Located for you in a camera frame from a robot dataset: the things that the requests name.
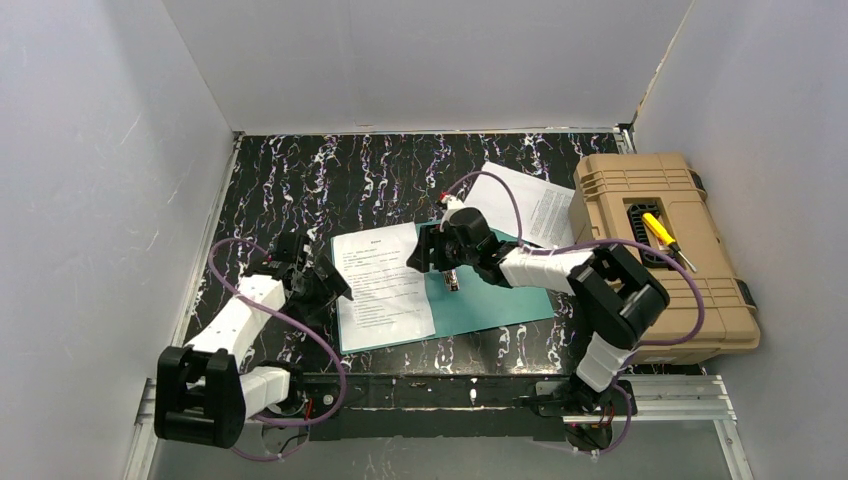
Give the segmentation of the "white printed paper stack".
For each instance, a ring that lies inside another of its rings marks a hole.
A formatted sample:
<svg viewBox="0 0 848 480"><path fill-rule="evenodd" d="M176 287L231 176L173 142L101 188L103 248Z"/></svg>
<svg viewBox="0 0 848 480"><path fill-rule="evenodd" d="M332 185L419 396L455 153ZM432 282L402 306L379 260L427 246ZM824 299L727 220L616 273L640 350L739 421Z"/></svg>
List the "white printed paper stack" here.
<svg viewBox="0 0 848 480"><path fill-rule="evenodd" d="M478 209L491 228L546 249L575 243L568 213L573 189L492 162L482 170L464 204Z"/></svg>

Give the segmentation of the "white printed paper sheet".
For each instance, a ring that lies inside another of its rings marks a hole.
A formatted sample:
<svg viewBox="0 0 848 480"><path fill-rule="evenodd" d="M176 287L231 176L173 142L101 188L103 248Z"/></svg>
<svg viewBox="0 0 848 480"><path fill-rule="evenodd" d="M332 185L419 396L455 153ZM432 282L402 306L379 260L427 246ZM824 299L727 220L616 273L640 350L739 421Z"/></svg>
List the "white printed paper sheet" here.
<svg viewBox="0 0 848 480"><path fill-rule="evenodd" d="M342 234L333 262L351 288L338 300L344 354L424 340L435 334L425 276L406 265L417 243L413 223Z"/></svg>

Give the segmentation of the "teal paper folder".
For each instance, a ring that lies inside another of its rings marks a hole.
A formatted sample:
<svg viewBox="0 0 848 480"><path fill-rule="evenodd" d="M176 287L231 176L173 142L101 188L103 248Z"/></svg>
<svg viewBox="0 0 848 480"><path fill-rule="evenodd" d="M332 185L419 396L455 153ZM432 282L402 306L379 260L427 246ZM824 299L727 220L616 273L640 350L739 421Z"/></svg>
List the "teal paper folder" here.
<svg viewBox="0 0 848 480"><path fill-rule="evenodd" d="M541 288L506 289L484 282L468 266L457 270L460 290L448 292L439 272L425 276L435 334L428 339L548 319L553 308Z"/></svg>

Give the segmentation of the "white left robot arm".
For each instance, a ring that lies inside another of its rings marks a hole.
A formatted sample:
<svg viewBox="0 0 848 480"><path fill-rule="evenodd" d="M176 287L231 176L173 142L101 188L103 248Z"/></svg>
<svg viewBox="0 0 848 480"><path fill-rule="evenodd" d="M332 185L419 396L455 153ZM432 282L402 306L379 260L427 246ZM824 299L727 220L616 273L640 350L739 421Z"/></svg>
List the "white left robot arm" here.
<svg viewBox="0 0 848 480"><path fill-rule="evenodd" d="M341 358L307 324L336 300L351 299L341 273L326 256L312 253L307 235L282 233L232 284L215 265L217 251L227 243L212 246L207 266L230 291L230 299L199 334L182 346L165 348L158 358L153 425L160 439L229 449L250 420L306 430L330 419L344 403L347 377ZM314 340L335 366L339 390L326 413L285 417L271 411L272 406L307 408L310 402L302 371L291 362L270 361L241 372L248 349L271 319Z"/></svg>

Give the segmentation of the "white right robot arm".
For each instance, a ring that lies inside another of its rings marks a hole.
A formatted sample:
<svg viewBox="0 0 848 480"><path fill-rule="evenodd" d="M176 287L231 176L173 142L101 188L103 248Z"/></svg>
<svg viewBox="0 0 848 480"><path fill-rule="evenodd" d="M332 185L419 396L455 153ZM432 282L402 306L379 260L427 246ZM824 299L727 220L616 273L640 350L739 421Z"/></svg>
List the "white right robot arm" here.
<svg viewBox="0 0 848 480"><path fill-rule="evenodd" d="M428 273L469 266L487 284L534 287L573 295L593 330L572 375L574 390L601 394L636 349L643 334L670 304L661 283L620 244L568 254L536 255L501 240L482 213L465 207L417 234L408 267Z"/></svg>

